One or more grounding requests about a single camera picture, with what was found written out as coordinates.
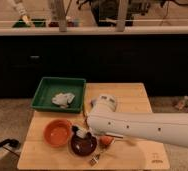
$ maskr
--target crumpled towel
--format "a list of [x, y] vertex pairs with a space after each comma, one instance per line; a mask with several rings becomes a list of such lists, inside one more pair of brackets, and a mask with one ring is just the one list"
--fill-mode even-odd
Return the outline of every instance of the crumpled towel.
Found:
[[73, 93], [59, 93], [52, 98], [52, 103], [61, 108], [68, 108], [74, 97], [75, 95]]

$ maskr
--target gray floor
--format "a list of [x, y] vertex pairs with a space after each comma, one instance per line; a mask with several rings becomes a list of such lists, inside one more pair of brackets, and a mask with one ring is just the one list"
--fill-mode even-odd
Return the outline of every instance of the gray floor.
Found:
[[[150, 97], [154, 113], [188, 112], [188, 106], [178, 111], [173, 106], [183, 97]], [[5, 138], [16, 138], [23, 142], [28, 131], [33, 110], [31, 99], [0, 99], [0, 141]], [[166, 145], [171, 171], [188, 171], [188, 149]], [[17, 170], [18, 157], [0, 149], [0, 171]]]
[[[31, 18], [45, 18], [46, 20], [50, 20], [50, 11], [48, 9], [47, 0], [38, 0], [38, 3], [37, 0], [23, 0], [23, 2]], [[64, 0], [64, 2], [65, 8], [67, 8], [69, 0]], [[170, 1], [168, 15], [166, 16], [167, 4], [168, 3], [161, 8], [160, 3], [152, 3], [149, 12], [146, 15], [134, 15], [134, 25], [188, 25], [188, 6], [179, 6]], [[79, 19], [81, 27], [96, 26], [93, 15], [90, 11], [90, 6], [85, 4], [81, 11], [79, 11], [77, 7], [76, 0], [73, 0], [68, 16], [72, 19]], [[161, 23], [161, 20], [164, 17], [167, 20]], [[10, 28], [18, 19], [19, 15], [10, 7], [7, 0], [0, 0], [0, 28]]]

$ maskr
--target table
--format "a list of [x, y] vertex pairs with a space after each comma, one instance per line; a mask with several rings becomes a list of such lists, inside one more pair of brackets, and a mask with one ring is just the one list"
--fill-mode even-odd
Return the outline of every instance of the table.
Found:
[[[117, 98], [118, 112], [152, 113], [151, 106], [141, 83], [87, 83], [84, 105], [91, 110], [90, 101], [101, 93]], [[29, 170], [122, 170], [122, 169], [169, 169], [169, 161], [162, 143], [131, 138], [116, 141], [90, 166], [92, 155], [79, 157], [68, 145], [52, 148], [44, 142], [44, 127], [52, 120], [66, 118], [73, 124], [85, 127], [84, 114], [34, 112], [34, 117], [20, 155], [18, 169]]]

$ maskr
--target cable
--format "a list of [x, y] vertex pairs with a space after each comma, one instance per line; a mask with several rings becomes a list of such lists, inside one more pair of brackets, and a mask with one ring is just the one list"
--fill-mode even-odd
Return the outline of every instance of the cable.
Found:
[[20, 157], [19, 154], [15, 153], [15, 152], [13, 152], [13, 151], [11, 151], [11, 150], [9, 150], [8, 148], [6, 148], [6, 147], [2, 147], [2, 148], [5, 149], [5, 150], [7, 150], [7, 151], [9, 151], [9, 152], [12, 153], [12, 154], [14, 154], [14, 155], [17, 156], [17, 157]]
[[67, 9], [66, 9], [65, 16], [68, 15], [69, 9], [70, 9], [70, 7], [71, 7], [71, 3], [72, 3], [72, 0], [70, 0], [69, 3], [68, 3], [68, 7], [67, 7]]
[[164, 22], [164, 19], [167, 18], [168, 13], [169, 13], [169, 6], [170, 6], [170, 0], [167, 1], [166, 14], [165, 14], [165, 16], [163, 17], [162, 21], [159, 23], [159, 26], [161, 26], [161, 25], [163, 24], [163, 22]]

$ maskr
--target small bowl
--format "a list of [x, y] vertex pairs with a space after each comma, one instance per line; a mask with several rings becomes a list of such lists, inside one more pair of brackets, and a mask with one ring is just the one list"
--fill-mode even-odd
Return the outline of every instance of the small bowl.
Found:
[[67, 144], [71, 137], [72, 124], [67, 119], [56, 119], [50, 122], [44, 130], [44, 139], [52, 147]]

